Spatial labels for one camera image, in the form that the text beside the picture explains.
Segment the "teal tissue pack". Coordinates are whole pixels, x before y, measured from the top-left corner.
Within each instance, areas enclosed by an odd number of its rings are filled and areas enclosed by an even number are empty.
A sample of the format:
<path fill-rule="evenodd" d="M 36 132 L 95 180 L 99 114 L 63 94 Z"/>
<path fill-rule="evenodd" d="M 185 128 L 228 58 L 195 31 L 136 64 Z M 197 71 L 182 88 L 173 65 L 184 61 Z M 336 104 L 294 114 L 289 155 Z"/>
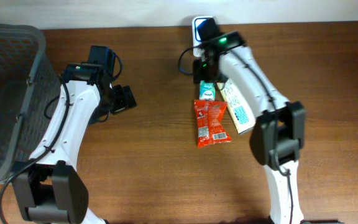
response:
<path fill-rule="evenodd" d="M 200 81 L 200 100 L 214 101 L 216 96 L 214 83 Z"/>

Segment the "red snack bag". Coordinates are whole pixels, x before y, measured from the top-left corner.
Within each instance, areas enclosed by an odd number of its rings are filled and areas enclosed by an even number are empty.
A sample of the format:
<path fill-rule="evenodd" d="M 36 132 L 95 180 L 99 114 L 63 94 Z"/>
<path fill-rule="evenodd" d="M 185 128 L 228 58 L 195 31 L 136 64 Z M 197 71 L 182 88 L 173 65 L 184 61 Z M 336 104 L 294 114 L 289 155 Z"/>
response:
<path fill-rule="evenodd" d="M 225 101 L 194 101 L 198 127 L 198 148 L 232 141 L 221 124 L 226 108 Z"/>

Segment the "yellow wet wipes pack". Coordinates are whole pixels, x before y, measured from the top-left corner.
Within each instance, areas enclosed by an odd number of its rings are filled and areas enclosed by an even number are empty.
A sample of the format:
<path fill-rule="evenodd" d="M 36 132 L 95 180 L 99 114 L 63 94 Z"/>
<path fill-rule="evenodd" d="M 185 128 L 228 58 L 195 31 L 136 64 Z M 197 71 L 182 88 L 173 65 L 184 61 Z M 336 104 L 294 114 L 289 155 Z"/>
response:
<path fill-rule="evenodd" d="M 253 130 L 255 116 L 234 82 L 229 79 L 225 83 L 217 83 L 223 100 L 227 103 L 227 109 L 231 115 L 238 134 L 244 134 Z"/>

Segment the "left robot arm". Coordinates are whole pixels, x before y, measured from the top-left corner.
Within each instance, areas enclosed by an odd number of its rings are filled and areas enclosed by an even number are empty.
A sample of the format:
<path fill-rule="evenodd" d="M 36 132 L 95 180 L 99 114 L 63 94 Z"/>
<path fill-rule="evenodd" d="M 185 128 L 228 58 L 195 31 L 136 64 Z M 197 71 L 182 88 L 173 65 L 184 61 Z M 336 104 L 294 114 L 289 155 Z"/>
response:
<path fill-rule="evenodd" d="M 86 62 L 70 63 L 61 75 L 57 107 L 28 162 L 16 162 L 9 179 L 22 218 L 35 223 L 107 223 L 89 208 L 89 192 L 77 173 L 89 125 L 136 107 L 129 86 L 113 85 L 119 56 L 93 45 Z"/>

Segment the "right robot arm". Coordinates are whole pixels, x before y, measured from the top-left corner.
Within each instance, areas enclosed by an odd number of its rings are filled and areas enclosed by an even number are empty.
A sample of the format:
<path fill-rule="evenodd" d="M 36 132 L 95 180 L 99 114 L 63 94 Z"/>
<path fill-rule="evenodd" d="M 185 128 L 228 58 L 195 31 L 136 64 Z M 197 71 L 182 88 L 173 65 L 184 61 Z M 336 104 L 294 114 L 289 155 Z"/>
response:
<path fill-rule="evenodd" d="M 271 223 L 307 224 L 300 208 L 297 171 L 305 142 L 306 110 L 283 96 L 265 76 L 237 31 L 224 33 L 213 17 L 195 17 L 196 76 L 231 80 L 255 117 L 250 149 L 263 166 L 270 193 Z"/>

